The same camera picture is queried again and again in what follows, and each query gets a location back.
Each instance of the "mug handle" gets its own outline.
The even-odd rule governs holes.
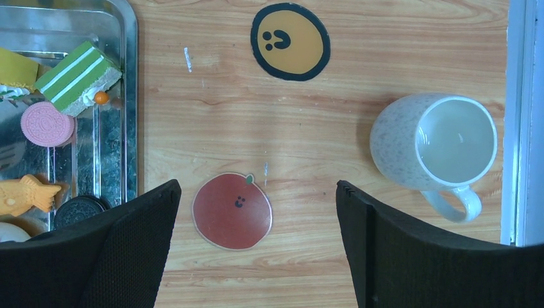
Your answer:
[[[482,202],[470,187],[462,186],[447,190],[463,203],[465,212],[456,210],[449,204],[438,191],[422,191],[421,194],[434,207],[434,209],[447,220],[454,223],[467,223],[474,220],[482,212]]]

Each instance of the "pink cookie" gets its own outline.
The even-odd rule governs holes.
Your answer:
[[[61,146],[74,132],[74,118],[61,114],[51,102],[43,101],[24,111],[21,129],[33,144],[45,147]]]

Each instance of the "orange ball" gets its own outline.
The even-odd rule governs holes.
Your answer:
[[[108,94],[106,92],[97,92],[94,96],[94,101],[98,104],[98,105],[105,105],[108,103],[108,101],[110,101],[110,96],[108,96]]]

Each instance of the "green cake slice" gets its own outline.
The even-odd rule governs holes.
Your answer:
[[[120,78],[121,70],[90,42],[84,42],[36,81],[36,88],[63,114],[77,116],[94,96]]]

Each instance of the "wood grain surface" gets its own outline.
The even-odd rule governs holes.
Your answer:
[[[171,178],[183,188],[157,307],[356,307],[336,216],[340,179],[433,225],[499,241],[508,1],[295,1],[332,44],[330,63],[306,82],[273,78],[252,55],[253,17],[277,2],[132,0],[141,190]],[[430,91],[471,96],[497,124],[497,160],[473,186],[484,209],[472,223],[447,222],[370,157],[379,112]],[[197,189],[227,171],[253,173],[273,207],[271,233],[245,252],[208,244],[191,220]]]

